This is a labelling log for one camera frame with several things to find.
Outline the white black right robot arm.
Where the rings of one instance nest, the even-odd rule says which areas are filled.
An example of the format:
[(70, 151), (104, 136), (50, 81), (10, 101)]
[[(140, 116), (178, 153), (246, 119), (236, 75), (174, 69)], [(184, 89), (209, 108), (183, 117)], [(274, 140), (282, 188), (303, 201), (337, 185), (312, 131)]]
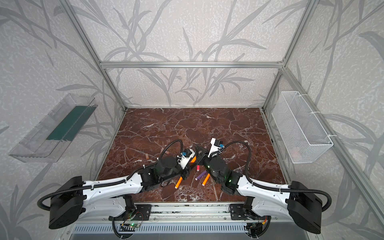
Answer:
[(292, 220), (307, 232), (321, 233), (323, 202), (317, 196), (319, 191), (307, 189), (296, 181), (290, 185), (257, 181), (230, 170), (219, 155), (200, 146), (196, 150), (198, 163), (221, 185), (224, 193), (247, 198), (243, 208), (250, 217), (270, 216)]

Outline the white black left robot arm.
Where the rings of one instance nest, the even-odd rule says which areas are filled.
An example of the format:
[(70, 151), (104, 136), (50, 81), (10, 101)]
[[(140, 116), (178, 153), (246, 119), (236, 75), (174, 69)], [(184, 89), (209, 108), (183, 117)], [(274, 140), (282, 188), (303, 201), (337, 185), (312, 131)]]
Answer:
[(68, 180), (54, 193), (42, 197), (38, 207), (49, 211), (49, 229), (66, 227), (78, 219), (109, 216), (127, 219), (137, 212), (132, 195), (159, 188), (175, 177), (185, 180), (196, 166), (196, 154), (183, 152), (135, 170), (126, 177), (103, 181)]

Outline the purple marker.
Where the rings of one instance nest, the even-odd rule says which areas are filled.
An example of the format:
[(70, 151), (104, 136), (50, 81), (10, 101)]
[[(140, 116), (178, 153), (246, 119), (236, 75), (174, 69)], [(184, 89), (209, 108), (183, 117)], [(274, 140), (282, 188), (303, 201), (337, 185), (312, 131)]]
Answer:
[(195, 180), (198, 181), (200, 180), (202, 177), (204, 177), (205, 175), (207, 174), (207, 171), (203, 171), (200, 175), (198, 175)]

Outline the horizontal aluminium crossbar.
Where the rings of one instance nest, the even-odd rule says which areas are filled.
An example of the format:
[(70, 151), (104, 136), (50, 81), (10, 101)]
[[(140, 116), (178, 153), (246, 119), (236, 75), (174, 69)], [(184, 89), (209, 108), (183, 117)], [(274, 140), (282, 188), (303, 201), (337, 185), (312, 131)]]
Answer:
[(274, 68), (282, 62), (100, 62), (102, 68)]

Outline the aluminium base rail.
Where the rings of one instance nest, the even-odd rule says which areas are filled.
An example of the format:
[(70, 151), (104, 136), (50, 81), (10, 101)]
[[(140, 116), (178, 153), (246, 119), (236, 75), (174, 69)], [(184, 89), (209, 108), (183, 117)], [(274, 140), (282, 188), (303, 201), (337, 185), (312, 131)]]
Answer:
[(272, 205), (265, 200), (247, 198), (245, 202), (136, 203), (122, 198), (101, 201), (86, 207), (77, 223), (111, 221), (144, 223), (253, 222), (270, 216), (273, 220), (293, 222), (287, 205)]

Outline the clear plastic wall tray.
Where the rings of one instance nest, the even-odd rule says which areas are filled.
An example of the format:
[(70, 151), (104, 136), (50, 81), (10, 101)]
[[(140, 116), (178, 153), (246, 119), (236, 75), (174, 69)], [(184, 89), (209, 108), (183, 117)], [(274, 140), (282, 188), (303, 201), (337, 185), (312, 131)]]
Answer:
[(97, 107), (94, 97), (67, 94), (9, 155), (24, 163), (56, 163)]

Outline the aluminium frame post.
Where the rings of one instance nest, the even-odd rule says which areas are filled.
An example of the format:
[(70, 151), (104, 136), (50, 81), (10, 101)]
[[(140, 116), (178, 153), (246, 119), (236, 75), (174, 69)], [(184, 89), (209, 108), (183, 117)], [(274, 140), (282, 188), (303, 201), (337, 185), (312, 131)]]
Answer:
[(108, 76), (106, 71), (102, 68), (101, 61), (100, 61), (100, 59), (99, 59), (99, 57), (97, 55), (97, 52), (95, 51), (94, 47), (92, 46), (92, 43), (91, 43), (90, 39), (88, 38), (88, 36), (87, 36), (87, 34), (86, 34), (86, 32), (85, 32), (85, 30), (84, 30), (80, 20), (78, 19), (77, 15), (75, 13), (75, 10), (72, 7), (70, 1), (59, 0), (59, 3), (61, 5), (63, 13), (70, 20), (70, 22), (73, 25), (75, 31), (77, 32), (79, 38), (81, 39), (81, 41), (83, 42), (85, 48), (87, 49), (90, 57), (92, 58), (93, 62), (95, 63), (98, 71), (102, 75), (102, 77), (104, 79), (104, 82), (107, 84), (107, 86), (112, 91), (113, 95), (115, 96), (117, 102), (119, 103), (119, 105), (121, 106), (123, 111), (126, 111), (127, 107), (126, 107), (122, 97), (118, 93), (117, 88), (113, 84), (112, 80), (110, 79), (110, 77)]

